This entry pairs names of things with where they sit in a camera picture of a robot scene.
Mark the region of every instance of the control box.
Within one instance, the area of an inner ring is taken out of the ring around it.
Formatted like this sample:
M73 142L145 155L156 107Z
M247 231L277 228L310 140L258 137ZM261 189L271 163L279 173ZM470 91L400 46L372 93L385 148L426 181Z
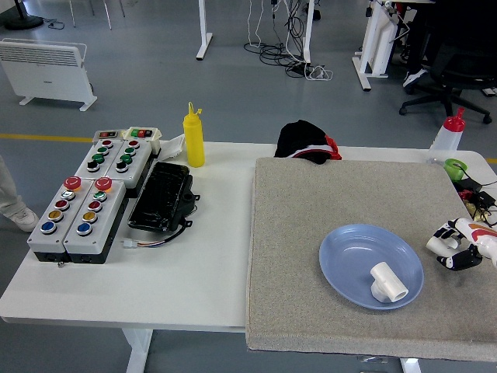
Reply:
M138 197L160 152L160 137L148 127L96 133L27 240L39 261L105 263L128 198Z
M106 176L112 180L124 181L127 197L138 197L153 160L151 153L148 141L123 140Z
M110 251L110 233L113 226L119 225L127 200L124 182L107 180L105 187L95 182L68 229L64 246L74 263L105 263Z
M35 229L28 238L28 245L41 262L68 262L70 258L64 247L64 240L75 216L78 214L93 180L67 178L48 208L38 221Z

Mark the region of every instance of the gray floor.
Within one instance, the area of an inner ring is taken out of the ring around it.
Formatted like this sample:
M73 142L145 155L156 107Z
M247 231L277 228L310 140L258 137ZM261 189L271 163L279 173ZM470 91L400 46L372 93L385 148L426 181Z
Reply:
M0 134L93 136L95 131L133 125L158 127L164 138L182 133L187 103L203 108L207 141L275 143L286 123L305 119L332 136L338 145L428 148L444 120L438 104L413 108L405 117L398 108L407 99L401 82L405 70L389 68L389 79L371 82L364 92L351 57L362 44L366 0L321 1L322 19L314 24L313 64L333 71L330 82L289 78L283 68L262 64L243 49L248 41L249 1L207 0L207 25L214 39L203 61L196 61L200 28L196 0L164 2L109 0L113 29L103 3L73 0L76 28L68 1L25 0L31 14L65 23L63 30L44 26L27 31L0 27L0 38L67 41L88 45L85 66L98 100L85 113L79 104L35 99L20 106L0 69ZM276 43L269 7L258 34ZM260 14L254 0L251 34ZM276 29L284 38L283 6ZM497 98L464 92L468 99L497 111ZM466 112L467 127L460 149L497 158L495 124ZM9 165L26 203L42 214L63 178L77 169L89 144L0 138L0 152ZM0 289L5 289L26 255L27 234L0 216ZM120 329L30 326L0 322L1 372L122 372L130 347ZM490 372L495 364L421 361L422 370ZM244 336L225 333L158 331L152 340L146 372L231 371L387 371L400 372L396 359L364 364L356 357L247 352Z

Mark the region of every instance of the white connector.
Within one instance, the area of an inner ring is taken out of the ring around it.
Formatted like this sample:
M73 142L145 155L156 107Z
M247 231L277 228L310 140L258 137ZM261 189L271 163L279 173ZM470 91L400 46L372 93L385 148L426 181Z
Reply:
M123 247L124 249L134 249L138 246L138 241L136 239L124 239Z

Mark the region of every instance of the person's leg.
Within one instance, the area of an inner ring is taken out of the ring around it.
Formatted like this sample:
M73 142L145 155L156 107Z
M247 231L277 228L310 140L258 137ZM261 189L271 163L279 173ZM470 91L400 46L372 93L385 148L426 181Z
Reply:
M9 169L0 155L0 213L8 218L25 207L23 199L17 194Z
M16 185L9 169L0 155L0 213L14 221L24 232L31 232L38 217L17 194Z

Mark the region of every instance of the red switch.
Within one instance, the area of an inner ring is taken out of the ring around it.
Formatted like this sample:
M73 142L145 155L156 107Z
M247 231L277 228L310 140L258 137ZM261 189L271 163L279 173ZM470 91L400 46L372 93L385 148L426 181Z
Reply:
M64 181L64 186L69 190L77 190L81 186L81 179L77 176L70 176Z
M109 177L101 177L100 179L95 181L95 188L101 190L102 192L109 190L111 186L112 179L110 179Z

